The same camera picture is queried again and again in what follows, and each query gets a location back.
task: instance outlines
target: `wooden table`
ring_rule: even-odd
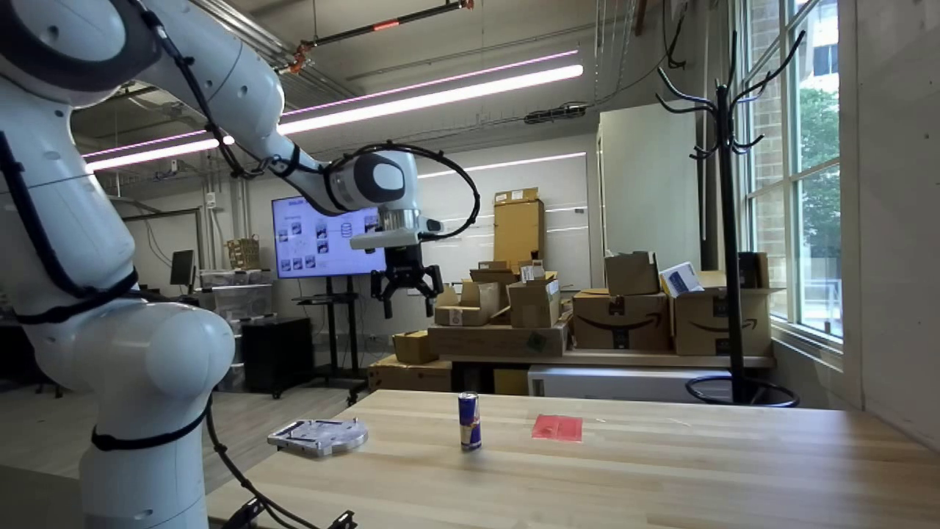
[[[582,441],[533,441],[538,415],[582,418]],[[940,526],[940,454],[855,410],[480,397],[477,452],[455,394],[379,390],[339,418],[370,427],[358,452],[247,474],[317,526],[342,509],[360,529]],[[229,481],[209,512],[244,500]]]

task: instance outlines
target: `tree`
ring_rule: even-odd
[[[798,164],[839,156],[839,99],[833,90],[798,87]],[[839,174],[801,181],[801,236],[812,259],[839,259]]]

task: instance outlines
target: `television screen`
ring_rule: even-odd
[[[319,213],[301,196],[270,200],[272,259],[282,278],[301,275],[364,275],[383,269],[383,250],[353,250],[348,237],[372,231],[375,209],[358,209],[338,216]]]

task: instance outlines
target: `red object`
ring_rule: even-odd
[[[403,25],[400,20],[383,20],[383,22],[375,22],[372,31],[383,31],[383,30],[395,30]]]
[[[549,441],[582,441],[582,418],[564,418],[564,415],[538,415],[532,422],[532,438],[549,438]]]

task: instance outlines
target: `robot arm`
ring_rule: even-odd
[[[165,49],[138,78],[159,86],[209,117],[219,139],[294,184],[317,212],[339,213],[379,205],[379,231],[353,240],[358,250],[411,247],[429,231],[417,212],[413,158],[400,150],[360,150],[319,164],[276,125],[284,108],[272,68],[244,40],[184,0],[138,3]]]

